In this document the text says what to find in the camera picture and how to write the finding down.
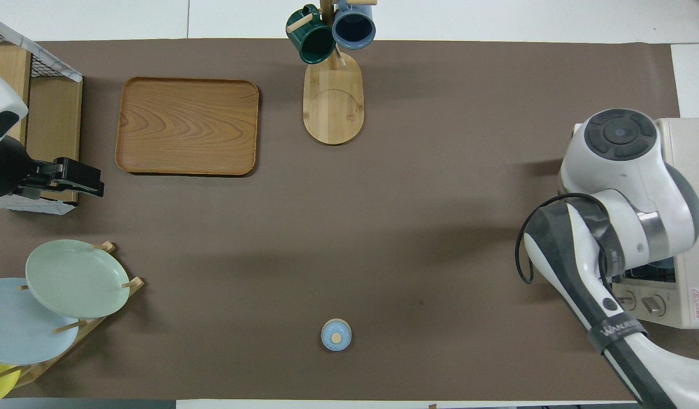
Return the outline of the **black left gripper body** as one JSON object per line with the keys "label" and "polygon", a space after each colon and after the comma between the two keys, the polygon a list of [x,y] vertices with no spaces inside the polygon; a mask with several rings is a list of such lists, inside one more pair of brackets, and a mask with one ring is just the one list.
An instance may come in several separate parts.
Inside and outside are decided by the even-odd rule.
{"label": "black left gripper body", "polygon": [[33,160],[23,144],[6,135],[0,142],[0,197],[13,194],[23,184],[30,191],[25,197],[31,199],[38,198],[42,190],[57,192],[57,186],[51,186],[52,179],[39,172],[42,165],[52,163]]}

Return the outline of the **cream toaster oven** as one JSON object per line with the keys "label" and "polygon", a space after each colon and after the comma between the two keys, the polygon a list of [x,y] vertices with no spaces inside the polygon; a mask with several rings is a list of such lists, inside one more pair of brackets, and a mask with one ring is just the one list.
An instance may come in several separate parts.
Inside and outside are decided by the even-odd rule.
{"label": "cream toaster oven", "polygon": [[604,205],[622,264],[607,269],[612,293],[636,318],[699,329],[699,174],[676,169],[699,142],[699,119],[652,120],[627,109],[574,126],[560,166],[560,192]]}

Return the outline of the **pale green plate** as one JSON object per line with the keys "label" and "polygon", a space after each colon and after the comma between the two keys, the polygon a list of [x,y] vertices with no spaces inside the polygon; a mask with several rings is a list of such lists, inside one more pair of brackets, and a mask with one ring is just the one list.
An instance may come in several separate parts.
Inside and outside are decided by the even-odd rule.
{"label": "pale green plate", "polygon": [[40,244],[26,262],[33,296],[51,311],[75,319],[104,318],[128,302],[123,265],[104,249],[75,239]]}

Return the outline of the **white patterned cloth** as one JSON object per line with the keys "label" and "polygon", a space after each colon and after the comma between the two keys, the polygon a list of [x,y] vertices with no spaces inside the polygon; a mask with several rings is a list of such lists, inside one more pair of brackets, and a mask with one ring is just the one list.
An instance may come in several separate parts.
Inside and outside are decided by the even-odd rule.
{"label": "white patterned cloth", "polygon": [[20,34],[0,21],[0,45],[12,45],[26,51],[32,57],[31,77],[65,77],[82,82],[80,72],[49,52],[32,39]]}

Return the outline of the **wooden serving tray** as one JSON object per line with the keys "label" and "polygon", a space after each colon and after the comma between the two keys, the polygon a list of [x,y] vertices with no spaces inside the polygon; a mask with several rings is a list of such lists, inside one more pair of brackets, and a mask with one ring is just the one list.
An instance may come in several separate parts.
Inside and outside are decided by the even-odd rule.
{"label": "wooden serving tray", "polygon": [[133,174],[243,177],[257,161],[260,90],[230,78],[124,83],[115,161]]}

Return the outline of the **wooden plate rack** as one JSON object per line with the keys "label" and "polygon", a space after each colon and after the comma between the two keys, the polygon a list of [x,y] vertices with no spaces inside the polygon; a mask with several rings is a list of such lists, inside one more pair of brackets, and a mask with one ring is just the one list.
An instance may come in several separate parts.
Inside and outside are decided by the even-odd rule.
{"label": "wooden plate rack", "polygon": [[[109,254],[113,256],[113,251],[115,251],[115,244],[111,243],[110,241],[105,241],[105,243],[102,244],[92,244],[93,248],[98,248],[98,249],[104,249],[107,251]],[[129,277],[129,282],[124,284],[124,287],[127,287],[129,289],[129,298],[134,295],[134,293],[139,290],[142,285],[144,284],[142,279],[139,277],[134,277],[131,278]],[[22,285],[19,287],[20,290],[29,290],[29,287],[27,286],[27,282],[25,282],[25,285]],[[78,328],[78,334],[76,339],[74,340],[74,343],[72,344],[69,349],[66,350],[66,352],[62,353],[61,355],[58,355],[58,357],[54,357],[51,360],[40,362],[37,364],[32,364],[32,365],[24,365],[20,366],[22,369],[20,370],[20,377],[17,383],[15,384],[14,387],[21,386],[23,384],[28,384],[32,383],[35,379],[40,377],[43,373],[45,373],[48,368],[50,368],[54,363],[56,363],[63,355],[65,355],[67,352],[69,352],[74,346],[79,344],[82,339],[84,339],[87,334],[89,334],[91,331],[93,331],[98,325],[100,325],[105,318],[108,316],[105,316],[104,318],[96,318],[96,319],[76,319],[76,323],[74,324],[69,324],[63,328],[58,328],[54,331],[54,333],[59,333],[66,331],[69,328]]]}

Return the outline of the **light blue racked plate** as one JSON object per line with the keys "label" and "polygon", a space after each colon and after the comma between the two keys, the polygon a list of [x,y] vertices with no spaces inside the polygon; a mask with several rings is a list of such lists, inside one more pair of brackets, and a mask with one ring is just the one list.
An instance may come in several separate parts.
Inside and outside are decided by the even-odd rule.
{"label": "light blue racked plate", "polygon": [[54,333],[76,323],[43,306],[28,290],[23,278],[0,279],[0,363],[14,366],[48,361],[66,352],[78,328]]}

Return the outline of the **wooden mug tree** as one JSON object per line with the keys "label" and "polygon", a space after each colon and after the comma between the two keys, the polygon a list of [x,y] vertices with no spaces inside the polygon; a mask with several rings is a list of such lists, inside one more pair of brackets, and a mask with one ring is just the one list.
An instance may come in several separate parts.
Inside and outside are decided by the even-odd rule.
{"label": "wooden mug tree", "polygon": [[[320,0],[321,18],[333,31],[334,0]],[[307,64],[303,83],[303,124],[325,145],[341,145],[357,136],[364,125],[365,99],[359,64],[334,45],[334,52],[318,64]]]}

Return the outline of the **dark green ceramic mug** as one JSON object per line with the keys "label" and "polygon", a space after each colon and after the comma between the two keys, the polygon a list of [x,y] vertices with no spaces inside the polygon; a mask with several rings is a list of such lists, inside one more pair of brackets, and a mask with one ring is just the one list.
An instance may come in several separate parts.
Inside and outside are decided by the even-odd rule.
{"label": "dark green ceramic mug", "polygon": [[287,38],[307,64],[318,64],[334,52],[333,31],[324,23],[321,11],[312,3],[304,5],[287,19]]}

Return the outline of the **small blue wooden-knob lid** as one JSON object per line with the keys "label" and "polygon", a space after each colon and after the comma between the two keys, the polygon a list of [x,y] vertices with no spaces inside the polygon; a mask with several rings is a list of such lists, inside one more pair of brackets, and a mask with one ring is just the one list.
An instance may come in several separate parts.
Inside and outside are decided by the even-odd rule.
{"label": "small blue wooden-knob lid", "polygon": [[321,328],[320,340],[328,351],[342,352],[351,344],[351,326],[344,319],[329,319]]}

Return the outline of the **brown table mat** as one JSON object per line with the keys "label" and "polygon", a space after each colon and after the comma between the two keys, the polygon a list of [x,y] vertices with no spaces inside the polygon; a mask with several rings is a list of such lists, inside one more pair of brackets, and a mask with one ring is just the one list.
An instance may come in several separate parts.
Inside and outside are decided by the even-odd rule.
{"label": "brown table mat", "polygon": [[[0,278],[52,239],[109,240],[145,285],[13,398],[632,400],[559,293],[514,264],[575,124],[679,115],[669,45],[377,41],[353,53],[366,119],[327,147],[287,39],[45,42],[84,77],[80,160],[105,194],[0,209]],[[245,178],[118,168],[124,83],[260,90]],[[328,351],[329,319],[352,341]]]}

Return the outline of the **blue ceramic mug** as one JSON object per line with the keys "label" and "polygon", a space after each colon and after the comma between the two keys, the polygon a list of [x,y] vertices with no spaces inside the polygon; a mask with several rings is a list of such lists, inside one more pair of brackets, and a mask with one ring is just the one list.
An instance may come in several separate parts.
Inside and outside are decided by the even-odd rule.
{"label": "blue ceramic mug", "polygon": [[334,13],[334,41],[345,49],[362,49],[368,46],[376,34],[372,14],[376,0],[334,0],[338,8]]}

